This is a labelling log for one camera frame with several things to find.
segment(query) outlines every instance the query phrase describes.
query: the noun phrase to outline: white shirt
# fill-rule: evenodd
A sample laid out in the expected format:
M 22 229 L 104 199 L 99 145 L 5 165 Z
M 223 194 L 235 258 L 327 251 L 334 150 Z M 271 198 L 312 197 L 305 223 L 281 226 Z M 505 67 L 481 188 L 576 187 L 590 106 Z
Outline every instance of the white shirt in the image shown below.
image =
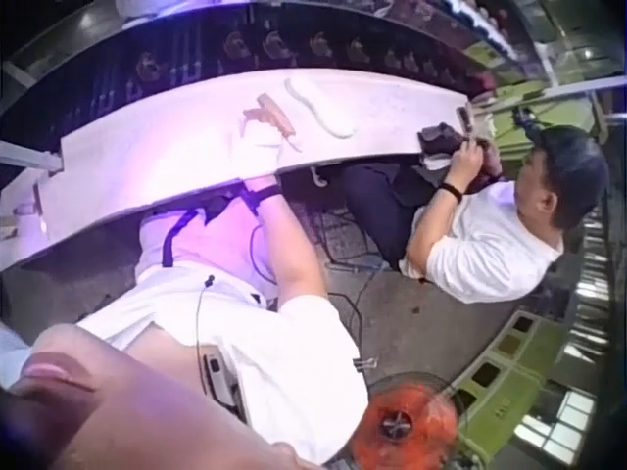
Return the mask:
M 203 291 L 210 274 L 214 283 Z M 288 443 L 301 458 L 322 464 L 346 444 L 367 407 L 365 382 L 353 364 L 358 348 L 329 300 L 302 296 L 274 313 L 253 293 L 247 283 L 201 264 L 154 267 L 78 326 L 123 351 L 154 322 L 193 347 L 198 319 L 200 344 L 215 345 L 237 379 L 248 424 L 269 443 Z M 5 387 L 29 355 L 15 341 L 0 328 Z
M 563 246 L 552 248 L 522 225 L 513 191 L 508 181 L 463 197 L 449 234 L 429 253 L 427 279 L 465 304 L 520 299 L 540 284 Z M 422 277 L 407 257 L 399 268 L 408 277 Z

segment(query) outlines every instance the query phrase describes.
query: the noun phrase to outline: worker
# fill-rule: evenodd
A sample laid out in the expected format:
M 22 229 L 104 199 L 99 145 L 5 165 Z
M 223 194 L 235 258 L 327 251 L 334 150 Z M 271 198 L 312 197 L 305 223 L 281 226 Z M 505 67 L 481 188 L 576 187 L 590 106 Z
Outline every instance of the worker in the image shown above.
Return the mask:
M 44 407 L 62 395 L 50 401 L 61 416 L 42 410 L 51 423 L 28 410 L 32 423 L 12 421 L 44 453 L 70 443 L 54 468 L 315 468 L 351 437 L 367 406 L 360 352 L 277 178 L 250 177 L 276 168 L 281 141 L 273 123 L 245 125 L 233 160 L 247 191 L 216 218 L 149 213 L 136 286 L 110 305 L 32 348 L 0 328 L 0 385 Z M 56 419 L 72 430 L 53 432 Z
M 563 253 L 564 232 L 599 203 L 608 181 L 603 152 L 583 130 L 557 125 L 528 136 L 533 149 L 516 181 L 504 181 L 496 146 L 484 152 L 469 141 L 439 187 L 413 177 L 412 204 L 395 189 L 407 179 L 398 164 L 349 166 L 348 209 L 402 274 L 466 304 L 519 299 L 542 281 Z M 482 167 L 493 184 L 466 195 Z

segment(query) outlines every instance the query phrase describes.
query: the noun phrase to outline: factory floor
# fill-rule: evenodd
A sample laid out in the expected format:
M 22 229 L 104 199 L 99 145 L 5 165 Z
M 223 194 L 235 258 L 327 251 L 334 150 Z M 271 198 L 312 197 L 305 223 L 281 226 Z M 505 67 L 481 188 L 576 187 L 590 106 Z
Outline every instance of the factory floor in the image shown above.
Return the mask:
M 303 216 L 305 207 L 342 205 L 336 185 L 315 188 L 307 170 L 285 177 L 284 191 L 313 238 L 312 219 Z M 140 219 L 141 213 L 136 213 L 87 230 L 5 271 L 3 321 L 31 342 L 46 327 L 74 322 L 130 289 L 139 257 Z M 323 220 L 329 226 L 341 225 L 326 232 L 334 257 L 364 251 L 356 226 L 338 223 L 341 220 L 333 216 Z M 329 291 L 353 302 L 359 298 L 362 355 L 378 358 L 378 367 L 367 372 L 368 382 L 405 371 L 431 372 L 453 381 L 501 330 L 513 308 L 512 303 L 463 305 L 433 285 L 419 285 L 390 271 L 327 269 L 327 280 Z M 331 300 L 348 324 L 350 304 L 341 296 Z M 358 336 L 355 319 L 351 331 Z

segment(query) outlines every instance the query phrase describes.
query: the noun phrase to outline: white table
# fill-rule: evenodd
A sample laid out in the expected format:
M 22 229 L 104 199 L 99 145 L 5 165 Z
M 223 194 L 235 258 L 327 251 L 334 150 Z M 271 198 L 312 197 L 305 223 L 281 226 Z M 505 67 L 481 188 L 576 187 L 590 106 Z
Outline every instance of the white table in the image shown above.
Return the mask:
M 327 134 L 285 90 L 303 74 L 357 125 L 350 139 Z M 34 202 L 42 216 L 0 242 L 0 271 L 87 227 L 172 198 L 233 182 L 230 135 L 242 110 L 268 93 L 285 111 L 302 153 L 285 145 L 280 170 L 351 158 L 420 151 L 416 132 L 446 122 L 461 131 L 464 95 L 393 76 L 347 70 L 267 70 L 215 78 L 146 98 L 94 121 L 61 141 L 64 171 L 21 173 L 0 196 L 0 215 Z

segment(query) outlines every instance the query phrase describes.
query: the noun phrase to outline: ear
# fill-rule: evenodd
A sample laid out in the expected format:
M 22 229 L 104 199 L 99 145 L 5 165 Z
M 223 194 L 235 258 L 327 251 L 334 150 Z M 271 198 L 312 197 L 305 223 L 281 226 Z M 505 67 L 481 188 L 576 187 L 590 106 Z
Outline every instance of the ear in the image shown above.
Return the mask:
M 540 200 L 539 209 L 543 213 L 551 214 L 557 208 L 557 194 L 552 191 L 546 191 Z

